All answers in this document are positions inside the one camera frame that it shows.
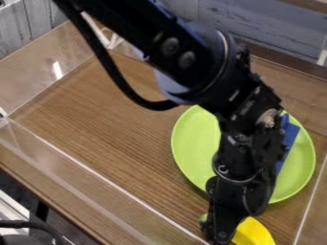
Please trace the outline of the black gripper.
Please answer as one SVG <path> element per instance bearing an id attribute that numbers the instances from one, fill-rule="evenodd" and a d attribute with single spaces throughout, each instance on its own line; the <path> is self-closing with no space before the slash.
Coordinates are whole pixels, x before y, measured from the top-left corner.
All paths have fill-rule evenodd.
<path id="1" fill-rule="evenodd" d="M 250 176 L 236 176 L 221 156 L 213 159 L 215 176 L 206 183 L 209 212 L 202 231 L 214 245 L 228 245 L 242 221 L 262 214 L 276 190 L 276 168 L 261 167 Z"/>

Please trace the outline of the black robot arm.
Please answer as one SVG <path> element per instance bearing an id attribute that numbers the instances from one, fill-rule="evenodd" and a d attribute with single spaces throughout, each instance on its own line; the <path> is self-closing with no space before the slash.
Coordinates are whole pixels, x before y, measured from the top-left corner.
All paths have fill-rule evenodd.
<path id="1" fill-rule="evenodd" d="M 276 190 L 285 143 L 282 100 L 253 72 L 252 56 L 232 34 L 186 23 L 158 0 L 54 0 L 85 37 L 126 96 L 165 111 L 195 104 L 222 130 L 207 182 L 210 208 L 202 229 L 214 245 L 229 245 L 242 221 L 265 213 Z M 165 100 L 145 99 L 127 83 L 86 17 L 93 16 L 143 53 L 163 74 Z"/>

